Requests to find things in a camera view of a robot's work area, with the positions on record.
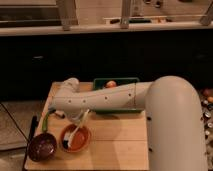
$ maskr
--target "bowl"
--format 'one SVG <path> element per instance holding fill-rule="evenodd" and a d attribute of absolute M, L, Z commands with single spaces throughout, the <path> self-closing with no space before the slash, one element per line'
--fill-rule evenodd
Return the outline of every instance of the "bowl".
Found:
<path fill-rule="evenodd" d="M 75 128 L 76 125 L 70 124 L 63 129 L 60 135 L 59 145 L 63 151 L 68 153 L 80 152 L 84 150 L 89 145 L 91 139 L 91 132 L 86 126 L 83 126 L 75 133 L 71 147 L 68 147 L 69 135 L 75 130 Z"/>
<path fill-rule="evenodd" d="M 106 88 L 106 84 L 109 81 L 114 81 L 117 86 L 138 83 L 140 79 L 138 77 L 119 77 L 119 78 L 95 78 L 93 80 L 93 90 L 100 90 Z M 140 109 L 95 109 L 96 114 L 133 114 L 141 113 Z"/>

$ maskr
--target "orange bowl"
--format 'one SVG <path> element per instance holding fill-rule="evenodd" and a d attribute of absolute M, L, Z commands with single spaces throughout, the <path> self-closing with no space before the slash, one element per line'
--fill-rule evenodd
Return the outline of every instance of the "orange bowl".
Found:
<path fill-rule="evenodd" d="M 85 149 L 90 142 L 91 132 L 86 126 L 79 128 L 78 131 L 75 133 L 71 147 L 68 147 L 68 137 L 71 132 L 75 130 L 76 126 L 74 124 L 70 124 L 65 127 L 60 135 L 60 147 L 68 152 L 79 152 Z"/>

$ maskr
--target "spoon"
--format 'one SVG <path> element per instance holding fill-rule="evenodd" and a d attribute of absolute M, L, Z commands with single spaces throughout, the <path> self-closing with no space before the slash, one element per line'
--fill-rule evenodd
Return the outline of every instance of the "spoon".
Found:
<path fill-rule="evenodd" d="M 35 162 L 51 158 L 57 149 L 55 137 L 47 133 L 47 122 L 50 114 L 51 111 L 48 111 L 43 119 L 42 134 L 35 136 L 29 143 L 28 155 L 29 158 Z"/>
<path fill-rule="evenodd" d="M 78 131 L 78 129 L 83 126 L 83 123 L 84 123 L 89 112 L 90 112 L 89 109 L 86 112 L 84 112 L 84 115 L 83 115 L 81 122 L 78 124 L 78 126 L 75 128 L 75 130 L 71 132 L 71 134 L 69 136 L 69 140 L 68 140 L 68 147 L 69 148 L 71 148 L 73 138 L 75 137 L 75 134 Z"/>

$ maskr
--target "green container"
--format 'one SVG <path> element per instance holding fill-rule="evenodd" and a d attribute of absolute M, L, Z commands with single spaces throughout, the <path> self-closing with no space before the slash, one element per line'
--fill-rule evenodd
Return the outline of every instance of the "green container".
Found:
<path fill-rule="evenodd" d="M 117 86 L 140 82 L 137 77 L 124 78 L 96 78 L 93 81 L 93 90 L 100 90 L 105 87 L 108 81 L 115 81 Z M 94 110 L 97 114 L 125 114 L 125 113 L 141 113 L 138 109 L 99 109 Z"/>

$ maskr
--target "utensil handle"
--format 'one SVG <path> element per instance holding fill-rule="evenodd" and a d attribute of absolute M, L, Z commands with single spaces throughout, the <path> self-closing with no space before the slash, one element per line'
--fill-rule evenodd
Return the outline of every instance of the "utensil handle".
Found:
<path fill-rule="evenodd" d="M 47 112 L 47 114 L 45 115 L 43 122 L 42 122 L 42 132 L 46 133 L 47 132 L 47 125 L 48 125 L 48 117 L 49 117 L 50 113 Z"/>
<path fill-rule="evenodd" d="M 43 133 L 46 133 L 47 132 L 47 126 L 48 126 L 48 117 L 50 114 L 54 113 L 56 110 L 54 108 L 49 108 L 45 117 L 44 117 L 44 120 L 42 122 L 42 132 Z"/>

